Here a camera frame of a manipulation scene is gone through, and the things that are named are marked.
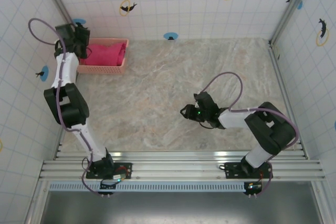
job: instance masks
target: black cable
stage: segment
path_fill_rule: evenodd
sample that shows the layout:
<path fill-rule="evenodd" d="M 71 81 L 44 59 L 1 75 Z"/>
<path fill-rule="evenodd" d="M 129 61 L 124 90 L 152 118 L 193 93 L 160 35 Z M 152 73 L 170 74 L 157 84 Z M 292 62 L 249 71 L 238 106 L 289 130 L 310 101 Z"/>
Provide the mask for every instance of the black cable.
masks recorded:
<path fill-rule="evenodd" d="M 210 128 L 210 127 L 206 127 L 206 126 L 204 126 L 201 122 L 199 122 L 199 124 L 200 124 L 200 126 L 202 126 L 203 128 L 206 128 L 206 129 L 209 129 L 209 130 L 214 129 L 214 128 Z"/>
<path fill-rule="evenodd" d="M 89 164 L 89 160 L 88 160 L 88 158 L 87 157 L 85 157 L 85 158 L 83 158 L 83 160 L 82 160 L 82 167 L 83 167 L 83 169 L 85 169 L 85 167 L 83 166 L 83 163 L 84 163 L 84 160 L 87 160 L 87 162 L 88 162 L 88 164 Z"/>
<path fill-rule="evenodd" d="M 88 50 L 90 50 L 90 54 L 87 56 L 87 59 L 90 57 L 90 55 L 92 54 L 92 50 L 89 48 L 89 47 L 87 47 L 86 49 L 88 49 Z"/>

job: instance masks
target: marble floor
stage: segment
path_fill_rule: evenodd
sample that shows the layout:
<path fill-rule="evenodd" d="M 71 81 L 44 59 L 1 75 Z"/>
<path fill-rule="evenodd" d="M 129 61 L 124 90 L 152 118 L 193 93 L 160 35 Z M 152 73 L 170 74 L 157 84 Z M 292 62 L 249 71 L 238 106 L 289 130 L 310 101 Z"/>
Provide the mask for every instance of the marble floor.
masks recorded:
<path fill-rule="evenodd" d="M 128 51 L 124 75 L 82 74 L 77 82 L 97 140 L 111 152 L 250 150 L 257 141 L 249 130 L 207 130 L 180 115 L 194 103 L 193 94 L 223 71 L 238 73 L 244 82 L 235 108 L 270 101 L 286 110 L 264 39 L 131 41 Z M 239 82 L 222 76 L 207 91 L 226 107 L 236 99 Z M 62 151 L 82 150 L 66 133 Z"/>

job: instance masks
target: black dolphin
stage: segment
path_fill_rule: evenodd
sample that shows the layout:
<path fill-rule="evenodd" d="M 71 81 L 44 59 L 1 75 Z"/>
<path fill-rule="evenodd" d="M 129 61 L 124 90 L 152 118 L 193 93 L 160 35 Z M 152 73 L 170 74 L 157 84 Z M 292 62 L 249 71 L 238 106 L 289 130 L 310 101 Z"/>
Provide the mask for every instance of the black dolphin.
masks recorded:
<path fill-rule="evenodd" d="M 125 12 L 130 12 L 130 11 L 132 11 L 132 10 L 134 9 L 134 7 L 135 7 L 136 5 L 137 5 L 136 3 L 133 3 L 133 6 L 131 6 L 129 10 L 128 10 L 128 6 L 126 6 L 126 7 L 121 6 L 120 8 L 121 8 L 122 10 L 124 10 Z"/>
<path fill-rule="evenodd" d="M 324 35 L 326 34 L 326 31 L 327 31 L 327 24 L 326 24 L 326 22 L 324 21 L 324 20 L 321 20 L 320 19 L 320 21 L 319 21 L 319 23 L 321 23 L 322 24 L 322 28 L 321 28 L 321 39 L 324 37 Z"/>

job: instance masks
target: yellow ring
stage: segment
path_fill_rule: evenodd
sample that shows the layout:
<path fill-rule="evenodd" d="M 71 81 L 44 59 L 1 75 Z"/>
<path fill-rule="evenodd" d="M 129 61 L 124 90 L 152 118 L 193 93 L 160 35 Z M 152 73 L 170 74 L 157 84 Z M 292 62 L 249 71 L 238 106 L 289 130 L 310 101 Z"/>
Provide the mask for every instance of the yellow ring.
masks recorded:
<path fill-rule="evenodd" d="M 125 2 L 128 2 L 128 10 L 127 10 L 127 13 L 126 14 L 121 14 L 121 7 L 122 7 L 122 5 L 125 3 Z M 123 17 L 125 17 L 125 16 L 127 16 L 127 14 L 130 12 L 130 8 L 131 8 L 131 1 L 129 1 L 129 0 L 124 0 L 121 4 L 120 4 L 120 8 L 119 8 L 119 14 L 121 15 L 121 16 L 123 16 Z"/>
<path fill-rule="evenodd" d="M 322 47 L 322 46 L 324 46 L 325 43 L 327 43 L 327 41 L 328 41 L 328 39 L 329 39 L 329 30 L 326 29 L 326 31 L 328 32 L 328 34 L 327 34 L 327 38 L 325 39 L 325 42 L 323 42 L 322 44 L 319 44 L 319 36 L 320 36 L 320 34 L 322 33 L 322 31 L 319 31 L 319 32 L 317 33 L 317 36 L 316 36 L 316 45 L 317 45 L 318 47 Z"/>

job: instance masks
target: pink towel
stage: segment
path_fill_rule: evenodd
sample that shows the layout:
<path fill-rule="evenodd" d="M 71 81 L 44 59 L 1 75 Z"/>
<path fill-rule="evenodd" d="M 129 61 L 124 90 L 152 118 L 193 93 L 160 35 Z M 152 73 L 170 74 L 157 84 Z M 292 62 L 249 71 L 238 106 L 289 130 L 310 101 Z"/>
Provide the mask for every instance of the pink towel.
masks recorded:
<path fill-rule="evenodd" d="M 121 66 L 124 59 L 126 43 L 120 42 L 109 47 L 89 44 L 87 49 L 88 58 L 81 60 L 81 64 L 90 66 Z"/>

